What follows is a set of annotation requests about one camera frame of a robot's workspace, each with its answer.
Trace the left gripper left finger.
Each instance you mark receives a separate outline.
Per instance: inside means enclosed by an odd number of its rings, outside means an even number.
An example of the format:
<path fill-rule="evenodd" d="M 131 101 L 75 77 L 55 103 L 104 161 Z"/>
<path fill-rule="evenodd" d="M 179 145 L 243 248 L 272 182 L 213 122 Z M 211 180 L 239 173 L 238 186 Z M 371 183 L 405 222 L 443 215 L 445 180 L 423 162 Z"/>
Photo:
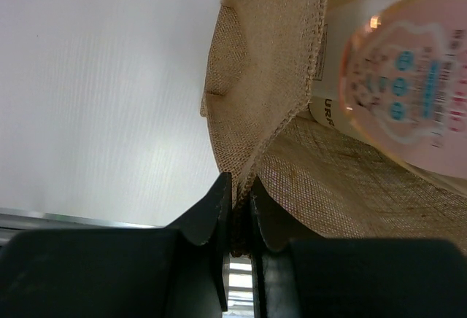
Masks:
<path fill-rule="evenodd" d="M 207 194 L 167 227 L 177 232 L 166 313 L 227 311 L 232 178 L 221 173 Z"/>

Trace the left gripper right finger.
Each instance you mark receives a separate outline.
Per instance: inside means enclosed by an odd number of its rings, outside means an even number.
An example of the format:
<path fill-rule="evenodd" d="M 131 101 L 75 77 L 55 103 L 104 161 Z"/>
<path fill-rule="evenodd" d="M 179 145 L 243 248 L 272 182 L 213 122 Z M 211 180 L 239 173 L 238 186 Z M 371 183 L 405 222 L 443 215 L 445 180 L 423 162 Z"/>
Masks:
<path fill-rule="evenodd" d="M 256 317 L 302 317 L 290 242 L 320 239 L 280 206 L 255 178 L 249 191 L 250 254 Z"/>

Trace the brown canvas tote bag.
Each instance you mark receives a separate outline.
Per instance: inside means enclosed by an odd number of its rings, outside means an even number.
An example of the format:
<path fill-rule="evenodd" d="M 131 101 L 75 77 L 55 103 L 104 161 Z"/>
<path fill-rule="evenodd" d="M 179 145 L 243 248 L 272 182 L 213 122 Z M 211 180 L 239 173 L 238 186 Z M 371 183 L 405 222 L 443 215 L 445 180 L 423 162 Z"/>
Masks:
<path fill-rule="evenodd" d="M 441 238 L 466 248 L 466 183 L 398 164 L 308 120 L 325 13 L 353 0 L 220 0 L 201 114 L 233 178 L 231 251 L 251 248 L 247 194 L 259 178 L 327 238 Z"/>

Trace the orange bottle pink cap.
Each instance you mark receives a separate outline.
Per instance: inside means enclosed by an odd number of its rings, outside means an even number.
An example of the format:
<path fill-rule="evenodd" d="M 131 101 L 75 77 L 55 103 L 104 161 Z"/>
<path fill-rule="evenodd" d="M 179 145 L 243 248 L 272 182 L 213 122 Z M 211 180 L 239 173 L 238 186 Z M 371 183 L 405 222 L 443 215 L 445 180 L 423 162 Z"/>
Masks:
<path fill-rule="evenodd" d="M 400 166 L 466 194 L 466 0 L 398 0 L 349 38 L 339 103 Z"/>

